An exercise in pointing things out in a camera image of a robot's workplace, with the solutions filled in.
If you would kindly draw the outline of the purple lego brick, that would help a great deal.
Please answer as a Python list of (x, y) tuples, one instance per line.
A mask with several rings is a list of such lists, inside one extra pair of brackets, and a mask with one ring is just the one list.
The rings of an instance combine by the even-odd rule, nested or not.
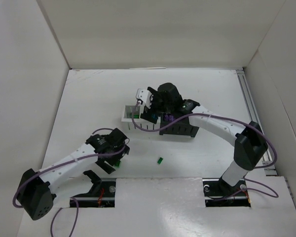
[(164, 114), (163, 119), (166, 122), (173, 122), (175, 120), (175, 117), (171, 114)]

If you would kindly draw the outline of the teal printed oval lego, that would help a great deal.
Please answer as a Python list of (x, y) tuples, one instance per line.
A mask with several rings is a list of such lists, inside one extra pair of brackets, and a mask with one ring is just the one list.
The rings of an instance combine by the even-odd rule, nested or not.
[(150, 114), (150, 119), (152, 120), (158, 120), (159, 116), (156, 114)]

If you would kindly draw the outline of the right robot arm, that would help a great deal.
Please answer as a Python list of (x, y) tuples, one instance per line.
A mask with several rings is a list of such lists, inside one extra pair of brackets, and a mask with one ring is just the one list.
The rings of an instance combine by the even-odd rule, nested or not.
[(153, 89), (138, 89), (137, 103), (142, 105), (141, 119), (160, 124), (152, 129), (159, 134), (195, 137), (200, 128), (219, 136), (234, 147), (233, 161), (219, 178), (219, 187), (231, 193), (237, 183), (252, 171), (268, 149), (260, 126), (213, 114), (200, 103), (183, 99), (172, 83)]

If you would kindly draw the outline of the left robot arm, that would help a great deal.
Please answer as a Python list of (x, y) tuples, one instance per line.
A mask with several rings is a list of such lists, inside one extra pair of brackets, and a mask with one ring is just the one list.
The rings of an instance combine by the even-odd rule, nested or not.
[(89, 166), (97, 164), (107, 174), (129, 154), (129, 138), (118, 128), (101, 135), (95, 130), (70, 155), (38, 171), (28, 169), (22, 175), (12, 198), (16, 208), (24, 209), (32, 220), (45, 216), (62, 198), (80, 194), (95, 195), (101, 190), (102, 179)]

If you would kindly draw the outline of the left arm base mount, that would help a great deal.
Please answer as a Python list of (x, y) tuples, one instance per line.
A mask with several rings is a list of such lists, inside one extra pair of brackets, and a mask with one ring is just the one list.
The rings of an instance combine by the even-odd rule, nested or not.
[(81, 208), (113, 208), (115, 207), (116, 179), (101, 179), (92, 170), (83, 172), (83, 178), (87, 177), (92, 186), (87, 191), (77, 194), (74, 198)]

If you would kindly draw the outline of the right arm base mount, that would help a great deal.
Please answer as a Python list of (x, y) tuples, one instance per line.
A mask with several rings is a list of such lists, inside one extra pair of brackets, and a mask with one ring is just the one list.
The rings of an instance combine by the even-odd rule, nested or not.
[(251, 207), (246, 182), (240, 180), (234, 187), (224, 186), (218, 178), (203, 179), (206, 207)]

